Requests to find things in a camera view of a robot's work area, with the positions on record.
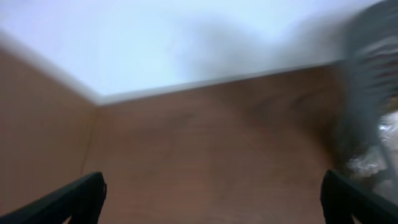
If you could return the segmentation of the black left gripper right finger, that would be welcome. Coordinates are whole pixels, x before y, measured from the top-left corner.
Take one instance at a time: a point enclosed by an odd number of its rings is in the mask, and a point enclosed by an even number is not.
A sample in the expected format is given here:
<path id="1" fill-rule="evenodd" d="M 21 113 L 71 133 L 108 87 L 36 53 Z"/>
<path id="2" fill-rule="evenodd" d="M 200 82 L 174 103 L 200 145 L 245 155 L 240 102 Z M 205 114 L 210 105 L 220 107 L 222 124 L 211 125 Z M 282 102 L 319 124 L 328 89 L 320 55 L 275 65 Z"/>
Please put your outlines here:
<path id="1" fill-rule="evenodd" d="M 397 224 L 397 205 L 334 170 L 324 175 L 320 201 L 326 224 Z"/>

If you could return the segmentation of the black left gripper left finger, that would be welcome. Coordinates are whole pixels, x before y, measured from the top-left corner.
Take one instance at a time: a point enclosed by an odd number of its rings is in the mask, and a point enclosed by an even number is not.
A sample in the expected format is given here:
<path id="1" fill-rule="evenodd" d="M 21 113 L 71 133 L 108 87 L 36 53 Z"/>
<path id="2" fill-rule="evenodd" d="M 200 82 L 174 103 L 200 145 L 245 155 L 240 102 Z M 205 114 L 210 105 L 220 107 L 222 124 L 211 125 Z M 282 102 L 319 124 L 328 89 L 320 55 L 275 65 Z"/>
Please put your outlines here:
<path id="1" fill-rule="evenodd" d="M 90 173 L 20 209 L 1 217 L 1 223 L 97 224 L 107 194 L 101 172 Z"/>

